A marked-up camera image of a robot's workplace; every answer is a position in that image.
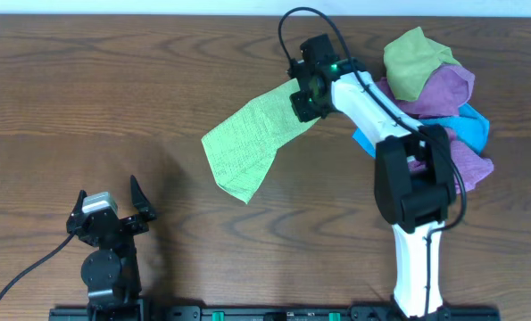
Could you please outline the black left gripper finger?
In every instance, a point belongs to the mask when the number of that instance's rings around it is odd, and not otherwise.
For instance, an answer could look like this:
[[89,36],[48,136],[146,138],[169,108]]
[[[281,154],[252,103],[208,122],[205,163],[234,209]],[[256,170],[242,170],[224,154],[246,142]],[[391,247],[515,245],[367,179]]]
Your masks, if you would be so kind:
[[131,175],[129,180],[131,201],[137,210],[138,215],[141,216],[144,221],[152,221],[157,219],[156,210],[143,193],[136,177]]
[[79,196],[66,222],[67,232],[75,232],[78,228],[80,228],[83,225],[86,219],[86,216],[83,212],[83,202],[86,197],[87,197],[87,193],[84,190],[80,190]]

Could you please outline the light green microfiber cloth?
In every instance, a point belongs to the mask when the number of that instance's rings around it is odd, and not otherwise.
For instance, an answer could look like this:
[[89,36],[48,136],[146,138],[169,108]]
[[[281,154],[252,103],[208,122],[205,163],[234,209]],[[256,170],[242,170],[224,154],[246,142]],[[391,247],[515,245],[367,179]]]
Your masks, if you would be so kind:
[[301,122],[290,102],[297,92],[289,80],[249,101],[202,138],[218,187],[248,203],[261,186],[277,151],[305,133],[315,120]]

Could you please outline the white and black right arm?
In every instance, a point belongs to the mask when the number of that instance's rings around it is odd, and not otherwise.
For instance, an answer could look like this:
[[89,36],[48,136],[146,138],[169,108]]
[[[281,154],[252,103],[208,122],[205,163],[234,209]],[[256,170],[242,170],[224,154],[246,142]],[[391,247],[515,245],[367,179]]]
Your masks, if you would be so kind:
[[401,111],[355,60],[293,59],[287,73],[299,85],[290,101],[301,122],[341,112],[374,148],[375,200],[394,232],[397,313],[404,319],[440,319],[444,302],[434,241],[455,199],[446,132]]

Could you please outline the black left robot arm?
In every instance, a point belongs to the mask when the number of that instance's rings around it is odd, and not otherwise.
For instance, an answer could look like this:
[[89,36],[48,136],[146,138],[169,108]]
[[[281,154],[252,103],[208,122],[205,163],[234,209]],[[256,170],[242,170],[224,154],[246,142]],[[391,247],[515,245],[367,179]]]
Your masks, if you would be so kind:
[[157,219],[153,205],[142,192],[137,179],[130,178],[131,201],[137,214],[118,217],[118,205],[108,192],[79,192],[67,219],[69,235],[95,248],[81,265],[81,279],[87,286],[89,320],[135,320],[141,317],[142,285],[134,237],[149,231]]

